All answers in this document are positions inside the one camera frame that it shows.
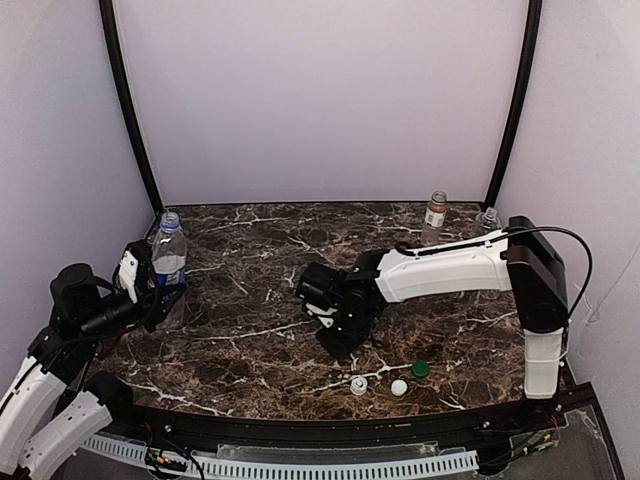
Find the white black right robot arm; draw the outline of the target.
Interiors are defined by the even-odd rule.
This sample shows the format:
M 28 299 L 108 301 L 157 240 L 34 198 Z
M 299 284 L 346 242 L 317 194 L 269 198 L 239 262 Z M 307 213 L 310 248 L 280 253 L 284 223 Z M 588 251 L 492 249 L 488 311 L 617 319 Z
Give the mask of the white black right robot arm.
M 468 240 L 366 251 L 346 270 L 312 262 L 295 295 L 321 323 L 316 337 L 323 348 L 344 359 L 370 338 L 390 304 L 483 290 L 512 293 L 525 337 L 524 396 L 551 399 L 570 319 L 565 263 L 525 216 Z

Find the white ribbed bottle cap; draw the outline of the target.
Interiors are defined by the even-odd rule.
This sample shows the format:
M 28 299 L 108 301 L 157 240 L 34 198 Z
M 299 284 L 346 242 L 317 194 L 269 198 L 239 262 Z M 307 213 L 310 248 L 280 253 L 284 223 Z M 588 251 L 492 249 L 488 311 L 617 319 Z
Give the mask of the white ribbed bottle cap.
M 367 392 L 368 381 L 364 376 L 354 376 L 350 382 L 350 391 L 353 395 L 361 396 Z

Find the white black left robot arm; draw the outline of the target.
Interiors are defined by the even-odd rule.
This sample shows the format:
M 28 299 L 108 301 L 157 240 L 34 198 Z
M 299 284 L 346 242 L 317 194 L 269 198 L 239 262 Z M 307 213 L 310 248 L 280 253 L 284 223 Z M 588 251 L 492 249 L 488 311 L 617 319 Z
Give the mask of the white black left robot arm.
M 50 283 L 53 307 L 1 399 L 1 476 L 48 479 L 93 434 L 128 420 L 133 392 L 109 372 L 84 382 L 47 425 L 40 420 L 108 340 L 155 331 L 186 285 L 162 283 L 143 240 L 129 243 L 112 280 L 74 263 Z

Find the blue cap water bottle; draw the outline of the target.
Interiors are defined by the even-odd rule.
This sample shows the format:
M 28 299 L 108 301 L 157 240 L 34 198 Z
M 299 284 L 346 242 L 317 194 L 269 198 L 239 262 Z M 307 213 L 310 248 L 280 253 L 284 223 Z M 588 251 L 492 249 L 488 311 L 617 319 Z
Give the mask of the blue cap water bottle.
M 152 243 L 152 264 L 158 284 L 186 283 L 187 240 L 182 230 L 179 215 L 165 212 Z M 177 329 L 183 320 L 164 320 L 163 327 Z

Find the green lid brown jar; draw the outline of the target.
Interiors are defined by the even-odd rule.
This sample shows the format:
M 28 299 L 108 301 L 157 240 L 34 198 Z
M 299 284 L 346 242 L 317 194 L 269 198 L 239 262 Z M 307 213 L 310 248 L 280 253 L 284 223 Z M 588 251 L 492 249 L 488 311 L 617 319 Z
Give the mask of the green lid brown jar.
M 447 195 L 444 191 L 436 190 L 427 203 L 424 216 L 421 243 L 425 246 L 436 245 L 444 224 L 447 212 Z

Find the clear plastic bottle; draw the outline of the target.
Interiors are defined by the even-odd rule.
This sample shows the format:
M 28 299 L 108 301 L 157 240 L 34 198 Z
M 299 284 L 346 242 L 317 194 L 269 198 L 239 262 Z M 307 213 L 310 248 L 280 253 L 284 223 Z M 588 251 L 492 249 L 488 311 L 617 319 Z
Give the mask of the clear plastic bottle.
M 476 217 L 476 222 L 481 235 L 502 229 L 498 211 L 494 207 L 487 207 L 485 211 L 480 212 Z

